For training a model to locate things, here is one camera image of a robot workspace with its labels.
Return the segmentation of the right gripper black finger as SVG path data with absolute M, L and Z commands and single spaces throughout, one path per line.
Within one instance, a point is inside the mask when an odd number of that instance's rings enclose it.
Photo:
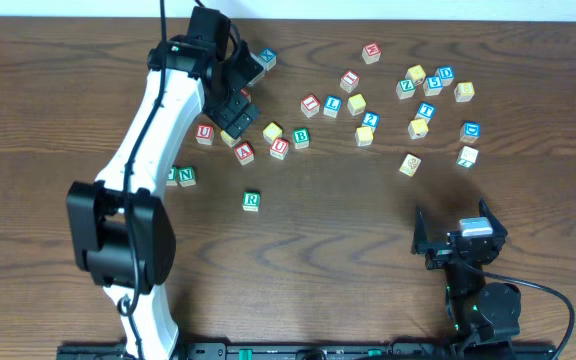
M 420 207 L 415 208 L 415 226 L 413 233 L 413 241 L 411 245 L 411 253 L 417 255 L 425 255 L 430 252 L 438 252 L 449 248 L 449 243 L 446 239 L 439 240 L 438 238 L 431 238 Z
M 490 210 L 489 206 L 486 204 L 485 200 L 481 198 L 478 202 L 479 214 L 481 217 L 485 217 L 493 230 L 493 234 L 495 237 L 507 237 L 508 231 L 507 229 L 501 224 L 501 222 L 493 215 L 492 211 Z

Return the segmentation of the yellow O block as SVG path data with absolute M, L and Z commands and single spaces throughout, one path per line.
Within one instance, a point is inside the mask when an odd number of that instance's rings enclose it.
M 230 148 L 235 147 L 241 141 L 240 137 L 234 138 L 230 136 L 225 130 L 220 132 L 220 136 L 223 142 Z

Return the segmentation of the green B block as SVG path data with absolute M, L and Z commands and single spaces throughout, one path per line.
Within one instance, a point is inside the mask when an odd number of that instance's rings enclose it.
M 296 149 L 309 147 L 310 135 L 307 128 L 298 128 L 293 131 L 293 144 Z

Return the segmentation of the green R block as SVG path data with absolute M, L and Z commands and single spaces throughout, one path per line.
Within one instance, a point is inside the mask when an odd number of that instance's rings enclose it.
M 242 198 L 242 208 L 244 211 L 258 212 L 260 208 L 261 195 L 257 192 L 245 192 Z

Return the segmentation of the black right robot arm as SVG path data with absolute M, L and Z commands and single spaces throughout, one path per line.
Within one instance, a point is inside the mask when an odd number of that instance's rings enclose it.
M 416 210 L 411 252 L 425 257 L 428 270 L 446 277 L 446 308 L 465 346 L 508 341 L 520 332 L 521 293 L 509 283 L 488 283 L 483 267 L 500 254 L 507 229 L 487 204 L 479 215 L 459 221 L 444 240 L 432 240 L 420 209 Z

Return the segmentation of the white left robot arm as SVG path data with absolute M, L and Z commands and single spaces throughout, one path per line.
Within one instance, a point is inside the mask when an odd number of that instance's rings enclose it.
M 127 340 L 62 345 L 59 359 L 184 359 L 165 281 L 176 237 L 163 205 L 186 132 L 206 115 L 236 138 L 259 116 L 241 90 L 264 70 L 220 11 L 197 5 L 188 31 L 148 55 L 142 103 L 119 149 L 92 183 L 74 182 L 66 207 L 77 266 L 111 298 Z

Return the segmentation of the red U block left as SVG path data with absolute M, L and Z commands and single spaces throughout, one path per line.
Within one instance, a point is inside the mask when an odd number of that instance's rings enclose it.
M 214 142 L 215 130 L 211 125 L 200 124 L 197 126 L 195 138 L 199 144 L 212 145 Z

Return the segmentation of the red u block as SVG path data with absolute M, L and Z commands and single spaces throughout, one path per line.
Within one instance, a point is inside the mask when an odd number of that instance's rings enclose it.
M 270 155 L 279 160 L 284 160 L 289 151 L 289 142 L 283 138 L 276 138 L 270 146 Z
M 214 142 L 215 130 L 211 125 L 200 124 L 197 126 L 195 138 L 199 144 L 212 145 Z

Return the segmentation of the red A block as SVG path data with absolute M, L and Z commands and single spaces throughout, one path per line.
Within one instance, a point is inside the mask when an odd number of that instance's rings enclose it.
M 245 166 L 254 160 L 254 150 L 248 142 L 244 142 L 234 149 L 237 160 Z

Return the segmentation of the yellow block near U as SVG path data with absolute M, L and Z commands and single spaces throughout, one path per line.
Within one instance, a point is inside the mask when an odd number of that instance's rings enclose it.
M 283 134 L 282 128 L 275 122 L 270 122 L 263 130 L 263 138 L 272 144 L 277 138 L 281 138 Z

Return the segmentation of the blue X block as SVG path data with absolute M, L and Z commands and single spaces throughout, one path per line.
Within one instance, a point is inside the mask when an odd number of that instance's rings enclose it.
M 263 49 L 259 53 L 259 58 L 261 59 L 266 71 L 270 71 L 277 63 L 277 53 L 270 48 Z

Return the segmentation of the red U block centre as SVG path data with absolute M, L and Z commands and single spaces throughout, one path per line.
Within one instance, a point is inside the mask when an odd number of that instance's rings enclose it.
M 283 138 L 276 138 L 270 146 L 270 155 L 279 160 L 284 160 L 289 151 L 289 142 Z

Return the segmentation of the red I block beside L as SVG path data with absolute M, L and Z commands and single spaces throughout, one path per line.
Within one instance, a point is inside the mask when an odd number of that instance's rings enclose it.
M 311 118 L 320 111 L 320 102 L 315 95 L 310 94 L 301 100 L 301 111 L 307 118 Z

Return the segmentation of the green N block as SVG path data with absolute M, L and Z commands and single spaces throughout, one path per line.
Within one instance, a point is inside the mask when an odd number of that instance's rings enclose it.
M 177 180 L 182 187 L 193 186 L 197 183 L 196 174 L 192 166 L 177 169 Z

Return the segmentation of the yellow snail picture block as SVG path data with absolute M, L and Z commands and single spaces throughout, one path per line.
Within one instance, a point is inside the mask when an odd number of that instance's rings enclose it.
M 420 164 L 420 158 L 412 154 L 407 154 L 399 168 L 399 171 L 409 177 L 413 177 Z

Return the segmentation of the green 7 block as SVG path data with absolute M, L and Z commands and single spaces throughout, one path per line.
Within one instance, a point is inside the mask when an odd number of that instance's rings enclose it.
M 479 151 L 470 146 L 463 146 L 458 154 L 456 164 L 464 168 L 471 168 L 477 160 Z

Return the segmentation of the green J block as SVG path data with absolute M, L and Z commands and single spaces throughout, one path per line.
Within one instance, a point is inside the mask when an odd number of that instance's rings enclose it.
M 167 186 L 177 186 L 178 185 L 178 180 L 177 180 L 178 176 L 177 176 L 177 168 L 176 167 L 172 167 L 169 170 L 168 176 L 167 176 L 167 181 L 166 181 L 166 185 Z

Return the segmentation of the blue L block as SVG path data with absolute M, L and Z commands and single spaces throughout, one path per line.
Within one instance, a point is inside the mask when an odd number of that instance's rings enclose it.
M 336 118 L 342 106 L 342 99 L 336 96 L 328 96 L 324 102 L 324 115 Z

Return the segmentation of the blue D block right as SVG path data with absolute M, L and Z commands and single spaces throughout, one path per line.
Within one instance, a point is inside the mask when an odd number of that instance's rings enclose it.
M 475 143 L 481 134 L 481 127 L 476 122 L 465 122 L 460 130 L 460 141 L 464 143 Z

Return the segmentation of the blue d block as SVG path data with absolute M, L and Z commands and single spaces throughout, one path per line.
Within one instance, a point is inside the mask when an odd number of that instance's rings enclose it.
M 465 122 L 460 130 L 460 141 L 464 143 L 475 143 L 481 134 L 481 127 L 476 122 Z
M 441 80 L 443 87 L 449 86 L 455 78 L 455 74 L 451 66 L 438 67 L 435 75 Z

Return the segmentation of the yellow K block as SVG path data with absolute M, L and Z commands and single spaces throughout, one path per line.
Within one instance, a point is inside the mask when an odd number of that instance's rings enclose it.
M 408 125 L 408 132 L 411 139 L 423 138 L 429 131 L 428 123 L 425 119 L 414 119 Z

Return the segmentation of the red I block upper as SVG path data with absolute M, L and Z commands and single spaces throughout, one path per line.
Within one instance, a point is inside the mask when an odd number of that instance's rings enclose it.
M 352 70 L 346 71 L 340 79 L 340 87 L 347 93 L 352 93 L 359 84 L 360 77 Z

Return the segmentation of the yellow block beside L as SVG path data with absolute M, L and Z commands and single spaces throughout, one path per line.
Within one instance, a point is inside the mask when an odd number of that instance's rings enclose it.
M 367 102 L 362 94 L 358 93 L 348 98 L 347 107 L 352 116 L 361 114 L 366 109 Z

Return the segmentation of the yellow S block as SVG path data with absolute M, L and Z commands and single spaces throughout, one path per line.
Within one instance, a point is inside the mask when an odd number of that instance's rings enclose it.
M 358 127 L 355 131 L 355 140 L 358 147 L 371 145 L 374 140 L 373 129 L 369 126 Z

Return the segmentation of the blue T block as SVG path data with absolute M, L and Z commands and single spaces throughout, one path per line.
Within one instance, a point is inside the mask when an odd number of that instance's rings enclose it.
M 430 103 L 422 102 L 416 112 L 416 119 L 424 119 L 428 123 L 436 113 L 436 107 Z

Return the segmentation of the blue 2 block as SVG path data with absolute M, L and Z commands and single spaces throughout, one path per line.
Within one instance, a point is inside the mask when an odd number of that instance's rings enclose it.
M 380 115 L 374 112 L 365 112 L 361 126 L 369 127 L 372 132 L 375 132 L 380 122 Z

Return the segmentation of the yellow 8 block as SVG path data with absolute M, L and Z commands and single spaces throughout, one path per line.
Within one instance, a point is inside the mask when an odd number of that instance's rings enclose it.
M 469 102 L 475 95 L 472 82 L 460 82 L 454 89 L 455 101 L 458 103 Z

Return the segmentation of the red block far top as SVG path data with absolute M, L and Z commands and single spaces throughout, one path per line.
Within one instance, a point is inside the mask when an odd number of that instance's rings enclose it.
M 382 51 L 375 42 L 365 45 L 362 48 L 362 59 L 366 64 L 373 64 L 379 61 Z

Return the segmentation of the green Z block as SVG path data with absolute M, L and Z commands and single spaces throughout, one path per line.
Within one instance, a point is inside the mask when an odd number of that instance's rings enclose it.
M 400 100 L 411 98 L 415 90 L 416 86 L 410 79 L 403 79 L 397 82 L 396 94 Z

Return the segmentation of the blue 5 block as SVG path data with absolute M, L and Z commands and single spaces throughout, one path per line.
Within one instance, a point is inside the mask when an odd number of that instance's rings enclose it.
M 441 93 L 443 84 L 439 76 L 428 76 L 423 83 L 425 96 L 436 96 Z

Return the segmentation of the blue D block upper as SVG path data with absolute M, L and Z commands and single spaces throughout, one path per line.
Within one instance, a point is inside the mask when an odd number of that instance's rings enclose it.
M 455 74 L 451 66 L 438 67 L 435 75 L 441 80 L 443 87 L 449 86 L 455 78 Z

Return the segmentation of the yellow ball picture block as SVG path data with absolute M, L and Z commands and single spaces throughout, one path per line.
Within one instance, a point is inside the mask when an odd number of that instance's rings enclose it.
M 426 73 L 421 65 L 414 65 L 407 69 L 405 78 L 412 81 L 415 86 L 418 86 L 426 79 Z

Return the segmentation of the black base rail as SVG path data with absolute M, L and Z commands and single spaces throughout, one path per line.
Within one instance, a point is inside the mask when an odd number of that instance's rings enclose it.
M 466 359 L 550 359 L 555 347 L 547 344 L 488 344 L 468 348 Z M 389 345 L 227 345 L 187 343 L 177 346 L 178 360 L 352 360 L 352 359 L 455 359 L 447 348 L 431 343 L 404 341 Z

